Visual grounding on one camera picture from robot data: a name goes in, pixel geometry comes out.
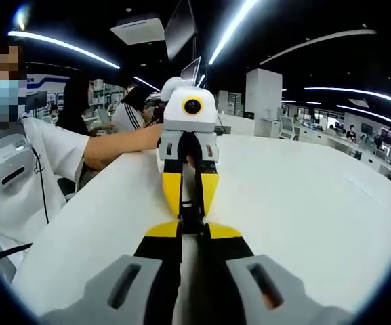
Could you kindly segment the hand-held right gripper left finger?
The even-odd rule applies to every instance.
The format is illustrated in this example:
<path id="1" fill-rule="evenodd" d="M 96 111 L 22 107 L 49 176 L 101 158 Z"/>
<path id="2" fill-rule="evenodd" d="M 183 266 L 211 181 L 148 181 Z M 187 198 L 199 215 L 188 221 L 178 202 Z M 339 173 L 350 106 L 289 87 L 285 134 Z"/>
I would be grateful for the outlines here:
<path id="1" fill-rule="evenodd" d="M 41 316 L 42 324 L 171 324 L 181 283 L 182 230 L 170 221 L 150 228 L 133 255 L 94 276 L 83 296 Z"/>

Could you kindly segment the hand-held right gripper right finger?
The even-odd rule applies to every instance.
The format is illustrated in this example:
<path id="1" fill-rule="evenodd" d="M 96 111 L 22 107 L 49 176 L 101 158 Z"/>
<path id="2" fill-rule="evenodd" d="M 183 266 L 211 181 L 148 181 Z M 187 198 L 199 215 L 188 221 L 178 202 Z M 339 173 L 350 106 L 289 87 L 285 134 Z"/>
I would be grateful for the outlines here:
<path id="1" fill-rule="evenodd" d="M 233 227 L 205 223 L 198 235 L 214 324 L 350 324 L 353 315 L 311 299 L 303 281 L 256 255 Z"/>

